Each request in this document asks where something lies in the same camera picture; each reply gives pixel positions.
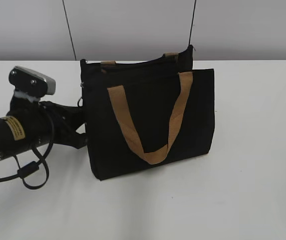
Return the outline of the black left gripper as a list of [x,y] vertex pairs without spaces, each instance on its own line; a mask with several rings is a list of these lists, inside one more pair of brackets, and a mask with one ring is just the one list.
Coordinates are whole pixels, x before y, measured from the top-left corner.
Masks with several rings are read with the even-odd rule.
[[82,107],[58,105],[50,101],[30,102],[12,97],[9,122],[18,133],[12,133],[9,146],[12,148],[40,147],[50,142],[81,149],[87,145],[86,133],[74,132],[85,123]]

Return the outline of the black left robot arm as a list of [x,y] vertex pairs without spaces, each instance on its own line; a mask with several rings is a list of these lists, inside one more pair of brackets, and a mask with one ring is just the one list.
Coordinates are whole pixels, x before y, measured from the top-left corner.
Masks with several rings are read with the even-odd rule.
[[0,161],[49,143],[80,149],[87,144],[77,129],[85,123],[81,107],[13,97],[0,118]]

